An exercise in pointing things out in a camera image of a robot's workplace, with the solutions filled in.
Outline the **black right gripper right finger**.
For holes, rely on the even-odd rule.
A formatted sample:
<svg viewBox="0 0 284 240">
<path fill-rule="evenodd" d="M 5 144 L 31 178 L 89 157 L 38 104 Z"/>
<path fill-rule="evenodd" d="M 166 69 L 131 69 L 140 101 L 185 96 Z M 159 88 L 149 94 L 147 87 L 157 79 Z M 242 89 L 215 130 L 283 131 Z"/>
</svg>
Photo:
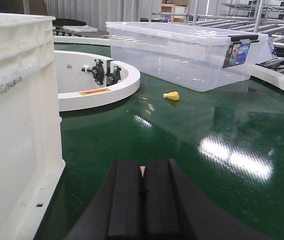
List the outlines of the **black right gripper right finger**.
<svg viewBox="0 0 284 240">
<path fill-rule="evenodd" d="M 265 240 L 196 187 L 172 159 L 152 159 L 144 172 L 149 240 Z"/>
</svg>

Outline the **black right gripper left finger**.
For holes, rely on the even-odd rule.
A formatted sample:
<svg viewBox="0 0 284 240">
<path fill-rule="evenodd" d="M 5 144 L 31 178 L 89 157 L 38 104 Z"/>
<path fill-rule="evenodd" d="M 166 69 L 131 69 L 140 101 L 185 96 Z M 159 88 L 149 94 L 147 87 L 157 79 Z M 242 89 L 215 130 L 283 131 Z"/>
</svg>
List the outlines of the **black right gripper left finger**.
<svg viewBox="0 0 284 240">
<path fill-rule="evenodd" d="M 141 185 L 142 173 L 137 160 L 113 160 L 102 185 L 66 238 L 141 239 Z"/>
</svg>

